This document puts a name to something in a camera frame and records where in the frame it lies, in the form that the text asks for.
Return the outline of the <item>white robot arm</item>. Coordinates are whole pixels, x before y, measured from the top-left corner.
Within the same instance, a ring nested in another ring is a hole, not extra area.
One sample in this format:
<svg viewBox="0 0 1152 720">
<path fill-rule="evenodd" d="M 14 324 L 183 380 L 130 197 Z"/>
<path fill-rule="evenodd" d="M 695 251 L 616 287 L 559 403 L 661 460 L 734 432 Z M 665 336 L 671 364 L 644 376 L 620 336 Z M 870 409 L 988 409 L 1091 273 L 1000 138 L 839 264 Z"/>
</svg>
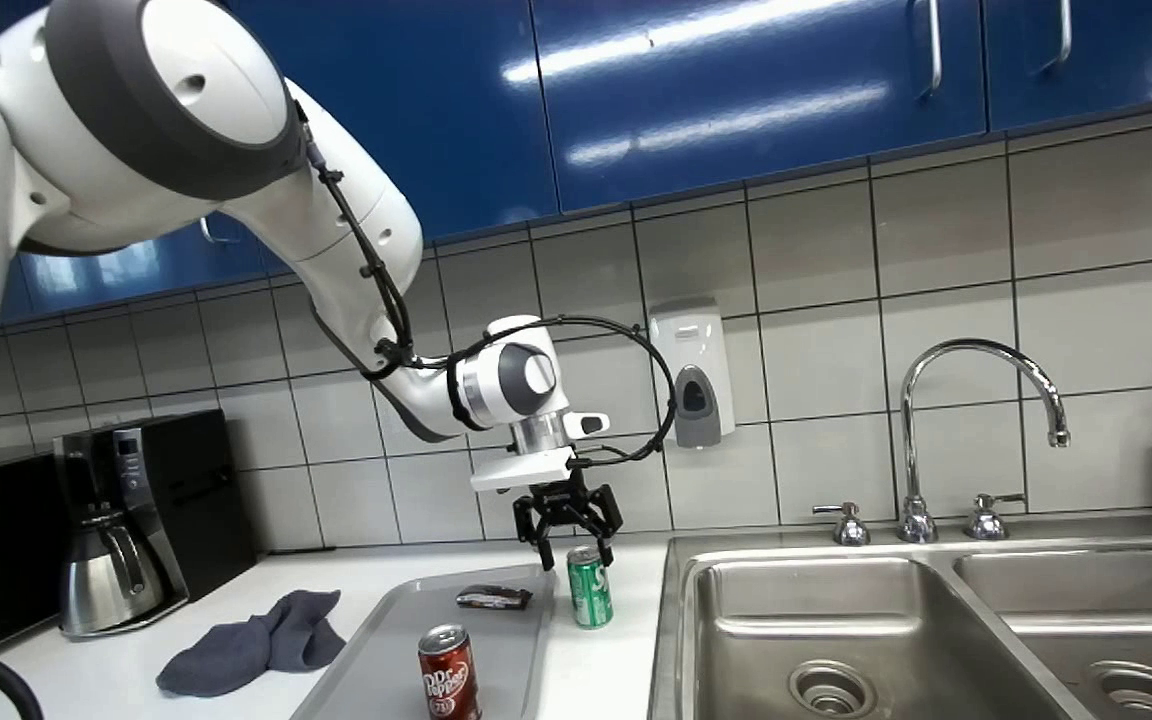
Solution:
<svg viewBox="0 0 1152 720">
<path fill-rule="evenodd" d="M 0 301 L 15 251 L 101 257 L 214 212 L 303 282 L 323 336 L 412 436 L 514 436 L 471 485 L 514 501 L 524 545 L 557 523 L 624 529 L 616 495 L 585 478 L 575 443 L 606 420 L 568 403 L 548 328 L 504 315 L 425 355 L 403 306 L 425 258 L 412 204 L 232 12 L 50 0 L 0 32 Z"/>
</svg>

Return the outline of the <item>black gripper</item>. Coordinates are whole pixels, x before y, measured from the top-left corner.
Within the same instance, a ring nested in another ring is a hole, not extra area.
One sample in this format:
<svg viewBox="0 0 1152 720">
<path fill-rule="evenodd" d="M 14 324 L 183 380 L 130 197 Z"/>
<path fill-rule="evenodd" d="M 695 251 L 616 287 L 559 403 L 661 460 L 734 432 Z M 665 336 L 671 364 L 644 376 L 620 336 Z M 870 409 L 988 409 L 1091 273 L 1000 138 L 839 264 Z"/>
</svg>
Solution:
<svg viewBox="0 0 1152 720">
<path fill-rule="evenodd" d="M 613 536 L 624 529 L 616 491 L 607 485 L 587 489 L 585 475 L 536 485 L 514 505 L 516 536 L 534 541 L 541 567 L 553 572 L 548 529 L 575 523 L 592 530 L 596 559 L 613 567 Z"/>
</svg>

